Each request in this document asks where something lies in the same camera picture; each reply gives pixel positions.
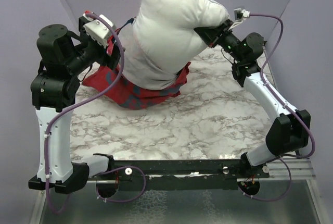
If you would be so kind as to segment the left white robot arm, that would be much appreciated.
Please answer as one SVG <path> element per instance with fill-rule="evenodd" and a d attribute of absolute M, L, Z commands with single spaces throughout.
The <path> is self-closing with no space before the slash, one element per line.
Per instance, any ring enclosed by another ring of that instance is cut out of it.
<path fill-rule="evenodd" d="M 111 155 L 97 153 L 83 161 L 71 160 L 70 124 L 78 107 L 79 74 L 94 63 L 113 70 L 124 63 L 115 25 L 103 15 L 84 13 L 78 33 L 52 24 L 39 31 L 36 45 L 42 59 L 31 92 L 40 129 L 40 164 L 29 188 L 70 194 L 84 188 L 95 175 L 112 178 Z"/>

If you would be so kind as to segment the white pillow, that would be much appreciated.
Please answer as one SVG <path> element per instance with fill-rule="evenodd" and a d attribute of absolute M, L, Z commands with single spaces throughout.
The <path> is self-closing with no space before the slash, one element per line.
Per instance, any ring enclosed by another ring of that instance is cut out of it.
<path fill-rule="evenodd" d="M 141 0 L 134 22 L 119 35 L 125 47 L 123 75 L 143 89 L 169 87 L 207 47 L 194 29 L 227 19 L 228 11 L 215 0 Z"/>

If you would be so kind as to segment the red printed pillowcase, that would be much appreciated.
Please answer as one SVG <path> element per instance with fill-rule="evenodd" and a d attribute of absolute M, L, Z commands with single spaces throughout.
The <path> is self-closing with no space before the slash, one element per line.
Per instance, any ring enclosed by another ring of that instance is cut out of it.
<path fill-rule="evenodd" d="M 119 81 L 105 96 L 122 108 L 139 110 L 179 96 L 187 83 L 191 58 L 177 58 L 174 71 L 159 67 L 140 46 L 135 26 L 136 18 L 132 18 L 117 29 L 125 48 L 125 63 Z"/>

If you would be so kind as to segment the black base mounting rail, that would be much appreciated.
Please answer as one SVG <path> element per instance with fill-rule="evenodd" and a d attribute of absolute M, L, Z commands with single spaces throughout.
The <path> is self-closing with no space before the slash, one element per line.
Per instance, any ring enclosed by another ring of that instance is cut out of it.
<path fill-rule="evenodd" d="M 266 179 L 265 165 L 247 166 L 241 159 L 119 160 L 89 181 L 112 184 L 119 190 L 182 191 L 236 190 L 241 179 Z"/>

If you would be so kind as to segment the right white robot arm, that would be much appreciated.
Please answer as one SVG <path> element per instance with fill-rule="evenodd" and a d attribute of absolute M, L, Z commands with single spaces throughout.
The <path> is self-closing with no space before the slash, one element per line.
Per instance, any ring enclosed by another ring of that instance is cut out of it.
<path fill-rule="evenodd" d="M 253 32 L 239 40 L 232 33 L 233 25 L 226 20 L 218 27 L 197 27 L 194 31 L 208 47 L 218 45 L 231 55 L 233 78 L 259 102 L 272 121 L 265 142 L 240 158 L 239 172 L 250 178 L 258 166 L 307 146 L 311 116 L 307 110 L 289 104 L 259 67 L 257 60 L 264 53 L 263 37 Z"/>

